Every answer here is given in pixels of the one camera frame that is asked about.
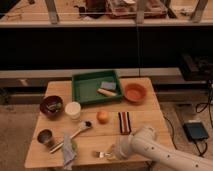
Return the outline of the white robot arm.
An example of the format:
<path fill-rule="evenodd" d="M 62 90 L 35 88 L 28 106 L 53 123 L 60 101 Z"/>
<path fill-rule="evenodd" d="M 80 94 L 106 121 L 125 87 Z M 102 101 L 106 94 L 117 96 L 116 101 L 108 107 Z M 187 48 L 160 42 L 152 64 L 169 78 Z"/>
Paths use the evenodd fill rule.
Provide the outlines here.
<path fill-rule="evenodd" d="M 158 143 L 155 129 L 149 125 L 120 137 L 112 147 L 114 160 L 127 160 L 133 155 L 144 156 L 176 171 L 213 171 L 213 161 Z"/>

